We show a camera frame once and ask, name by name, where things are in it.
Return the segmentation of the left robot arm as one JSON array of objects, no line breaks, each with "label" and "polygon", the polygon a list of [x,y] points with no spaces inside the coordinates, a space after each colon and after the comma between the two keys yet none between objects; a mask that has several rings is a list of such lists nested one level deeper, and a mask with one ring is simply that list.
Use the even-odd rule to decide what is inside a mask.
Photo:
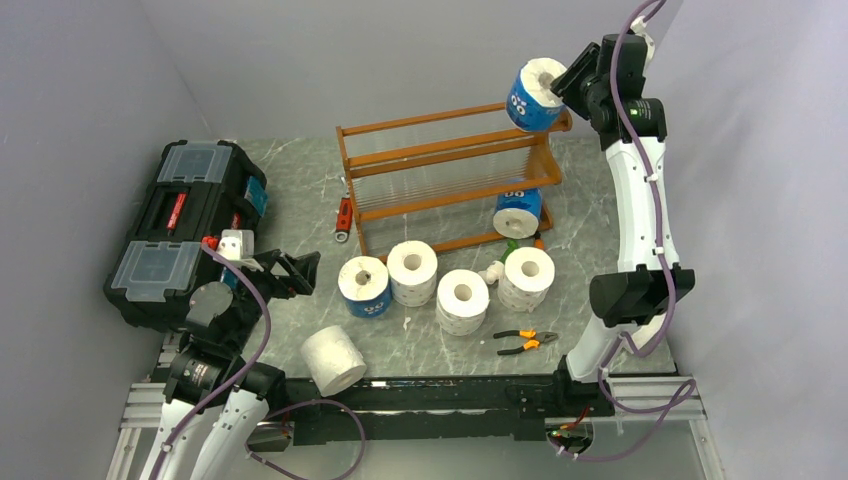
[{"label": "left robot arm", "polygon": [[192,293],[142,478],[221,479],[259,422],[285,411],[284,372],[243,350],[256,323],[269,321],[269,300],[313,293],[320,259],[272,250],[256,256],[255,270],[229,261],[220,280]]}]

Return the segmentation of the blue paper roll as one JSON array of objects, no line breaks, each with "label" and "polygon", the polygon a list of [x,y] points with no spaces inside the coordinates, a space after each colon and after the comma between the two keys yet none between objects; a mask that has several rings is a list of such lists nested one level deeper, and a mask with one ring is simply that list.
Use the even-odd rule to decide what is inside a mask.
[{"label": "blue paper roll", "polygon": [[376,318],[391,305],[389,272],[379,258],[357,256],[348,260],[339,271],[337,284],[355,317]]},{"label": "blue paper roll", "polygon": [[564,103],[551,87],[567,71],[552,58],[533,58],[525,63],[506,98],[505,111],[512,123],[525,132],[543,132],[558,119]]},{"label": "blue paper roll", "polygon": [[506,192],[496,198],[493,226],[504,237],[524,239],[538,230],[541,213],[542,192],[539,188]]}]

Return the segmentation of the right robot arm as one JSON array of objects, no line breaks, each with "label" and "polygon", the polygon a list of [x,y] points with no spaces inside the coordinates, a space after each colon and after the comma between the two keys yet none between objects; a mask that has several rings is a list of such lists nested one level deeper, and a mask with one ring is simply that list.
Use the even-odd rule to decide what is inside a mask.
[{"label": "right robot arm", "polygon": [[592,317],[563,358],[567,378],[551,388],[557,411],[585,407],[585,383],[600,382],[621,348],[644,357],[661,343],[676,305],[695,286],[695,273],[680,266],[664,186],[665,110],[643,94],[648,41],[610,34],[589,44],[551,90],[590,122],[615,187],[619,220],[617,270],[590,282]]}]

